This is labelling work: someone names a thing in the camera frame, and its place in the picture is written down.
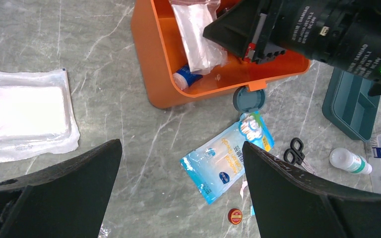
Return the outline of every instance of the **wet wipes package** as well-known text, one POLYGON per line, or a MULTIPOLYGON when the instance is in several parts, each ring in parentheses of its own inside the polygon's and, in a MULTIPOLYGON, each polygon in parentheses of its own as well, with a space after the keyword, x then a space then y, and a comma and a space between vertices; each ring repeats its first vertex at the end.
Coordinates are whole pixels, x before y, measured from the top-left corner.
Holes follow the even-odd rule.
POLYGON ((183 168, 208 204, 245 173, 242 153, 245 141, 266 151, 274 146, 259 112, 243 114, 240 121, 181 159, 183 168))

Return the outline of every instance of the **scissors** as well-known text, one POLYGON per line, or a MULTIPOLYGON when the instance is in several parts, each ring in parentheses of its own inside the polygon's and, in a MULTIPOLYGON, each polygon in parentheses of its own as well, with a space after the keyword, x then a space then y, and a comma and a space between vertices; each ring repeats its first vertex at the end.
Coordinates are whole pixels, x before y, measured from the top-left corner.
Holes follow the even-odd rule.
POLYGON ((302 165, 303 160, 305 159, 305 154, 303 154, 304 144, 301 139, 293 138, 290 142, 290 149, 287 149, 284 152, 284 161, 294 165, 297 163, 298 165, 302 165))

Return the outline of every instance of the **dark green container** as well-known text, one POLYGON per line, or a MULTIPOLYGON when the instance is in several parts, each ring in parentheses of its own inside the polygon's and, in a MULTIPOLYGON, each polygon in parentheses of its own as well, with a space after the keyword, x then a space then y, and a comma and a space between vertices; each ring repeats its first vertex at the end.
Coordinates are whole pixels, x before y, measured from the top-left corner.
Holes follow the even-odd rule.
POLYGON ((381 98, 367 95, 372 85, 372 81, 339 69, 332 74, 322 113, 352 140, 368 141, 372 136, 381 98))

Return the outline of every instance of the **orange container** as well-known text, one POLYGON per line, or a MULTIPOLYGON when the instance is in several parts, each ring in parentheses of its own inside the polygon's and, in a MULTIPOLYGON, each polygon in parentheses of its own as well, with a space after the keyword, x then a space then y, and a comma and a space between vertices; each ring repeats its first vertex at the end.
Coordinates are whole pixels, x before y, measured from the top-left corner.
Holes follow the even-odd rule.
MULTIPOLYGON (((219 10, 238 1, 222 0, 219 10)), ((228 53, 227 65, 215 67, 182 91, 174 83, 172 74, 187 60, 169 1, 136 0, 131 29, 148 99, 158 108, 232 93, 241 86, 247 86, 250 91, 264 89, 269 82, 309 69, 309 60, 292 51, 264 64, 246 63, 228 53)))

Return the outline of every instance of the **gray marble surface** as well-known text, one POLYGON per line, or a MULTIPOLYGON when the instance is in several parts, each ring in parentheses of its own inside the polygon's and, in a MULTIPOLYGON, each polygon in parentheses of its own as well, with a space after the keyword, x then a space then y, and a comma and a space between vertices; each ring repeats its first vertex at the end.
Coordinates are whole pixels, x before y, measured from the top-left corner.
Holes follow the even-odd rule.
MULTIPOLYGON (((249 216, 250 195, 239 195, 242 178, 207 205, 179 159, 236 121, 231 96, 160 110, 146 96, 130 31, 134 0, 0 0, 0 71, 68 71, 81 133, 80 147, 0 164, 0 181, 28 174, 79 155, 107 140, 124 146, 103 228, 108 237, 259 237, 249 216), (244 213, 241 224, 226 218, 244 213)), ((344 147, 364 155, 327 119, 321 106, 332 67, 314 62, 308 73, 267 88, 261 110, 282 156, 290 140, 305 143, 306 160, 319 176, 371 191, 370 176, 332 167, 328 155, 344 147)), ((381 104, 375 124, 381 131, 381 104)))

